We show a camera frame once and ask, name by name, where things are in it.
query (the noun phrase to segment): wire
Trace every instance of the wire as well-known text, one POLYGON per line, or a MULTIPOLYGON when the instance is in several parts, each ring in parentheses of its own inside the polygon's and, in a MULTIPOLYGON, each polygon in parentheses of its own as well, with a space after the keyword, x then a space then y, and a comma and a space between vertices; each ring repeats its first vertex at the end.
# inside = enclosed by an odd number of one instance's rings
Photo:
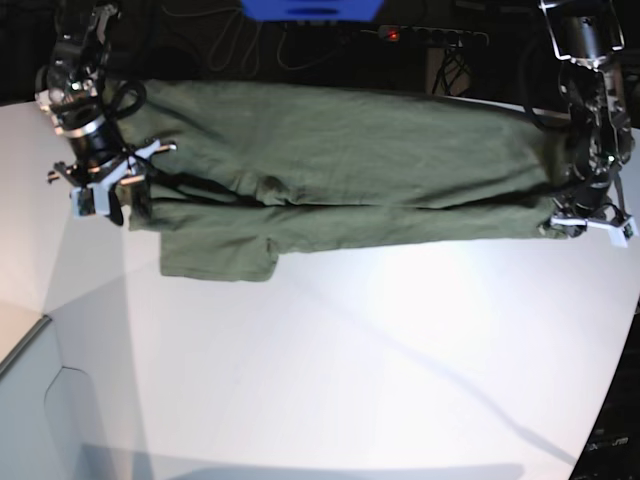
POLYGON ((451 88, 453 88, 455 83, 462 77, 463 74, 466 73, 467 75, 471 75, 471 72, 469 71, 469 67, 465 63, 464 58, 460 59, 459 57, 460 57, 460 52, 458 50, 450 50, 450 49, 445 50, 444 56, 442 57, 442 63, 440 65, 440 68, 438 69, 435 81, 433 83, 433 87, 431 89, 432 95, 436 94, 436 92, 438 91, 438 87, 440 86, 442 87, 445 95, 453 96, 453 93, 451 92, 451 88), (456 66, 454 66, 453 69, 447 70, 447 68, 452 63, 455 63, 456 66), (456 73, 453 79, 449 81, 448 78, 454 72, 456 73))
MULTIPOLYGON (((233 58, 236 54, 236 49, 238 46, 238 40, 242 31, 244 30, 245 24, 254 23, 244 14, 244 11, 241 7, 222 7, 214 10, 207 10, 204 12, 193 12, 193 13, 175 13, 167 9, 164 5, 162 6, 162 11, 165 15, 174 18, 201 18, 212 15, 222 15, 222 14, 230 14, 227 22, 225 23, 222 33, 218 36, 216 41, 211 46, 209 53, 207 54, 207 67, 210 71, 215 73, 220 73, 226 70, 231 63, 233 62, 233 58), (221 49, 221 45, 227 39, 227 37, 231 35, 231 45, 228 50, 226 57, 222 60, 221 63, 214 63, 216 55, 219 53, 221 49)), ((241 71, 248 78, 255 77, 260 71, 260 45, 259 40, 262 35, 263 23, 256 23, 256 31, 253 34, 249 47, 247 51, 242 57, 242 62, 240 64, 241 71), (253 67, 249 68, 250 59, 252 54, 255 55, 255 60, 253 62, 253 67)))
POLYGON ((614 213, 615 213, 615 218, 618 222, 621 222, 622 220, 624 220, 624 213, 622 212, 622 210, 615 204, 611 203, 611 202, 606 202, 603 203, 600 208, 598 208, 597 210, 595 210, 592 214, 591 217, 593 218, 598 218, 599 215, 603 214, 607 209, 611 208, 614 213))
POLYGON ((138 81, 126 82, 122 85, 111 99, 109 104, 109 114, 113 116, 114 120, 123 120, 140 110, 147 101, 147 89, 144 85, 138 81), (128 107, 120 108, 124 97, 128 94, 135 94, 135 101, 128 107))
POLYGON ((329 53, 327 53, 326 55, 323 55, 320 58, 317 58, 315 60, 312 60, 309 63, 305 63, 302 65, 296 65, 294 67, 292 67, 291 65, 288 65, 284 62, 284 60, 282 60, 282 49, 284 47, 284 44, 287 40, 287 35, 288 32, 284 32, 284 34, 282 35, 282 37, 280 38, 280 42, 278 43, 278 49, 276 51, 276 61, 278 62, 278 65, 280 65, 280 68, 282 68, 283 70, 286 70, 288 72, 299 72, 301 70, 306 70, 308 68, 312 68, 315 67, 317 65, 320 65, 321 63, 326 62, 327 60, 329 60, 330 58, 334 57, 335 55, 338 54, 339 51, 342 50, 342 46, 339 46, 335 49, 333 49, 332 51, 330 51, 329 53))
POLYGON ((520 61, 518 62, 518 85, 520 89, 520 97, 526 116, 529 118, 531 123, 533 123, 539 130, 542 130, 544 132, 566 132, 571 127, 571 123, 560 126, 546 124, 534 111, 533 102, 531 100, 531 96, 529 95, 530 85, 527 81, 529 60, 533 56, 533 53, 535 52, 540 42, 545 39, 545 35, 548 35, 548 32, 542 31, 537 35, 533 35, 531 37, 531 40, 529 40, 529 42, 525 46, 522 55, 520 56, 520 61))

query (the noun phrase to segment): black cable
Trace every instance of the black cable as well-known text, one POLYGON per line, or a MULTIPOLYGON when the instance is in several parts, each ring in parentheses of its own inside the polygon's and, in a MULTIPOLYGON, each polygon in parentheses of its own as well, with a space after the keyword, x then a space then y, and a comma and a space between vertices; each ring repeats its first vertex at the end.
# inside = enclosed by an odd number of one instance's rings
POLYGON ((613 211, 615 212, 615 216, 616 216, 616 220, 618 222, 621 222, 624 220, 624 214, 622 213, 622 210, 615 204, 611 203, 611 202, 606 202, 603 203, 597 210, 595 210, 592 214, 591 217, 593 218, 598 218, 599 215, 601 215, 602 213, 604 213, 607 209, 613 209, 613 211))
POLYGON ((113 106, 115 106, 117 108, 118 105, 114 105, 114 104, 110 104, 110 105, 106 105, 104 103, 104 98, 103 98, 103 93, 104 93, 104 89, 105 89, 105 74, 104 72, 98 72, 98 78, 99 80, 96 82, 96 88, 98 90, 98 95, 96 97, 96 102, 98 103, 98 107, 100 108, 100 111, 103 112, 104 117, 105 117, 105 125, 107 126, 107 128, 109 128, 111 130, 111 133, 113 134, 113 136, 115 137, 116 141, 118 142, 120 148, 121 148, 121 152, 120 153, 125 153, 127 155, 127 157, 129 156, 134 156, 135 152, 133 151, 133 149, 131 148, 131 146, 129 146, 127 144, 127 142, 125 142, 124 138, 122 137, 122 133, 120 132, 120 129, 118 128, 118 124, 116 121, 116 111, 113 108, 113 106))
POLYGON ((287 63, 285 63, 285 61, 282 59, 282 50, 283 50, 285 42, 287 40, 287 35, 288 35, 287 31, 285 31, 282 34, 282 37, 280 38, 280 42, 278 42, 278 48, 276 50, 276 61, 278 62, 278 65, 280 66, 280 68, 282 68, 283 70, 286 70, 288 72, 298 72, 298 71, 301 71, 301 70, 306 70, 308 68, 312 68, 312 67, 318 66, 318 65, 326 62, 327 60, 330 60, 331 58, 335 57, 345 47, 344 45, 338 45, 336 48, 334 48, 331 51, 327 52, 325 55, 316 58, 315 60, 312 60, 310 62, 304 63, 302 65, 291 66, 291 65, 288 65, 287 63))
POLYGON ((453 77, 453 80, 451 80, 451 83, 448 84, 447 95, 453 96, 453 93, 451 93, 451 89, 453 88, 453 86, 456 84, 456 82, 462 76, 463 73, 465 73, 464 68, 460 67, 456 72, 455 76, 453 77))
MULTIPOLYGON (((457 56, 456 53, 452 54, 451 59, 448 61, 448 65, 451 65, 452 63, 455 62, 456 56, 457 56)), ((449 97, 452 96, 451 87, 453 87, 453 84, 459 78, 459 73, 460 73, 459 67, 457 68, 458 70, 457 70, 456 76, 451 82, 449 82, 449 77, 452 73, 456 72, 456 65, 454 65, 452 69, 449 69, 449 70, 445 69, 444 73, 441 76, 442 90, 446 96, 449 96, 449 97)))
POLYGON ((470 67, 469 67, 469 65, 467 65, 467 61, 465 60, 464 55, 462 53, 460 53, 459 50, 458 50, 458 55, 456 55, 454 57, 454 60, 455 60, 456 64, 460 68, 462 68, 464 70, 464 73, 466 73, 467 75, 471 76, 470 67))
POLYGON ((533 102, 531 101, 531 96, 529 95, 529 82, 527 81, 528 75, 528 67, 529 60, 533 56, 533 53, 536 51, 536 48, 540 45, 540 43, 548 38, 548 32, 543 31, 538 34, 535 34, 531 37, 531 40, 525 46, 522 55, 520 56, 520 61, 518 62, 518 86, 520 90, 520 97, 522 101, 522 106, 524 107, 524 112, 527 118, 533 123, 538 129, 544 132, 567 132, 571 127, 571 123, 567 125, 548 125, 542 121, 542 119, 536 114, 533 108, 533 102))
MULTIPOLYGON (((176 13, 168 10, 164 5, 161 7, 163 13, 168 17, 173 18, 201 18, 207 16, 216 16, 221 14, 227 15, 227 21, 222 28, 218 38, 209 49, 207 55, 207 67, 209 70, 215 73, 223 72, 229 67, 234 60, 236 53, 236 47, 238 45, 240 36, 245 31, 245 25, 251 22, 251 20, 245 15, 244 10, 240 6, 231 7, 218 7, 214 10, 206 10, 203 12, 195 13, 176 13), (223 42, 230 41, 231 45, 228 48, 226 57, 220 62, 215 63, 214 57, 219 51, 222 51, 223 42)), ((262 37, 263 22, 254 22, 256 25, 255 33, 252 36, 249 47, 246 49, 244 56, 242 57, 241 69, 243 74, 248 78, 255 77, 260 70, 260 39, 262 37)))
POLYGON ((139 81, 130 81, 122 85, 113 96, 108 108, 114 120, 123 120, 135 114, 147 101, 147 89, 139 81), (125 108, 120 108, 122 101, 128 94, 134 94, 135 101, 125 108))
POLYGON ((433 88, 431 89, 431 94, 435 95, 438 90, 438 86, 442 86, 445 95, 451 95, 451 85, 449 85, 447 80, 447 67, 451 65, 458 55, 456 50, 445 50, 444 56, 442 57, 442 63, 440 64, 440 68, 436 73, 435 81, 433 82, 433 88))

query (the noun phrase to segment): power strip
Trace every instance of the power strip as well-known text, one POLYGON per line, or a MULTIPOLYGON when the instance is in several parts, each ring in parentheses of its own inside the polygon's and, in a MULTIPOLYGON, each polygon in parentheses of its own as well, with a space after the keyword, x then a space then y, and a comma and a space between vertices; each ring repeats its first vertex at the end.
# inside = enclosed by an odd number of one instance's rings
POLYGON ((432 48, 485 48, 490 43, 489 35, 484 32, 399 25, 380 25, 378 36, 387 42, 409 40, 432 48))

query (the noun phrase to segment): folded garment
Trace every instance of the folded garment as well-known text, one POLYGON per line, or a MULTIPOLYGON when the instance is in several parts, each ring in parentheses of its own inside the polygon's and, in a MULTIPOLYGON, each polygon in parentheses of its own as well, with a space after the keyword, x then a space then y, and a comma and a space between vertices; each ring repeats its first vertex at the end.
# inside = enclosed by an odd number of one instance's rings
POLYGON ((149 82, 128 142, 153 164, 164 275, 263 281, 278 256, 443 240, 554 237, 565 138, 451 99, 249 82, 149 82))

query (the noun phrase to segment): white surface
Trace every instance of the white surface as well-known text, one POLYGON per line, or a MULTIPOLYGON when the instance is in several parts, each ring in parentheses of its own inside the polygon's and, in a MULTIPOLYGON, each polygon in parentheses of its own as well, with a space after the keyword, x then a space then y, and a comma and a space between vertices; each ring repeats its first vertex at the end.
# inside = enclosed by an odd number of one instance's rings
POLYGON ((0 300, 0 362, 7 358, 42 315, 0 300))
POLYGON ((95 385, 104 435, 86 427, 87 443, 118 478, 568 478, 640 293, 640 242, 452 242, 287 255, 266 284, 162 278, 156 235, 68 221, 67 187, 44 178, 71 157, 35 106, 0 109, 0 127, 15 225, 0 299, 55 319, 64 364, 95 385), (259 468, 232 476, 244 467, 259 468))
MULTIPOLYGON (((54 437, 49 428, 45 395, 61 367, 56 335, 49 324, 0 378, 0 478, 88 478, 73 474, 80 458, 77 433, 74 436, 65 426, 58 432, 66 436, 54 437), (61 451, 69 456, 60 455, 61 451)), ((52 411, 60 413, 56 407, 52 405, 52 411)))

